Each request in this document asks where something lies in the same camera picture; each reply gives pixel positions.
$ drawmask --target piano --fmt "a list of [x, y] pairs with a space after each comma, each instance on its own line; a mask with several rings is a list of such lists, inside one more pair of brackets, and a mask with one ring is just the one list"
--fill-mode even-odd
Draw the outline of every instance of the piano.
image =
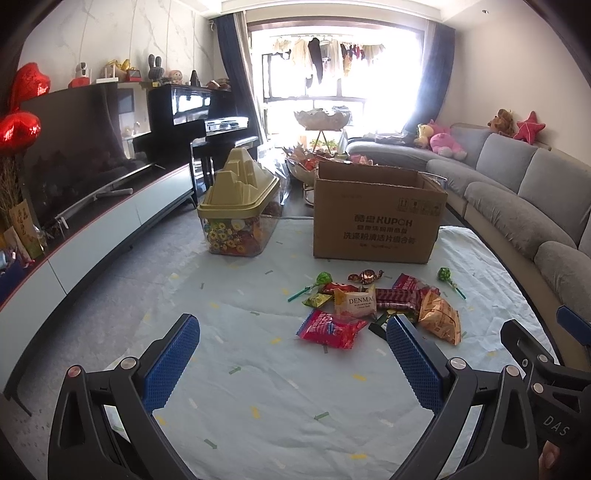
[[195, 202], [213, 184], [231, 149], [258, 146], [232, 92], [163, 85], [148, 92], [147, 108], [151, 131], [134, 138], [134, 150], [156, 164], [189, 163]]

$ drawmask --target heart-shaped balloon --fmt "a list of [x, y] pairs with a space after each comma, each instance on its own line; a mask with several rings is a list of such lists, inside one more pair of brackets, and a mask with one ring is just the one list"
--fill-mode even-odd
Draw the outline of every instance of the heart-shaped balloon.
[[49, 92], [51, 80], [39, 71], [36, 63], [23, 65], [17, 72], [10, 93], [10, 112], [19, 110], [21, 103]]
[[11, 113], [0, 120], [0, 155], [12, 157], [35, 143], [41, 133], [39, 119], [29, 112]]

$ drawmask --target television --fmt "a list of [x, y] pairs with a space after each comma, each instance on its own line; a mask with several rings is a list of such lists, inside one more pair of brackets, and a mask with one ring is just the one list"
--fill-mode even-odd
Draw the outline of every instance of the television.
[[58, 90], [22, 103], [41, 134], [22, 159], [21, 184], [41, 227], [115, 182], [149, 166], [133, 137], [150, 131], [138, 84]]

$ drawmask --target open cardboard box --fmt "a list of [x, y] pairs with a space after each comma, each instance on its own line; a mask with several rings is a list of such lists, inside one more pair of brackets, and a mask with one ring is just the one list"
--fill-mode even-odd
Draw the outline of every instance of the open cardboard box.
[[314, 256], [427, 263], [447, 193], [403, 168], [320, 162], [314, 184]]

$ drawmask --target transparent candy container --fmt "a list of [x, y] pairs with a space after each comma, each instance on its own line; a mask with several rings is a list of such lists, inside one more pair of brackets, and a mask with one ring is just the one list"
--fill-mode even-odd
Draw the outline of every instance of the transparent candy container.
[[244, 148], [230, 152], [197, 207], [209, 251], [240, 257], [263, 251], [281, 211], [279, 180]]

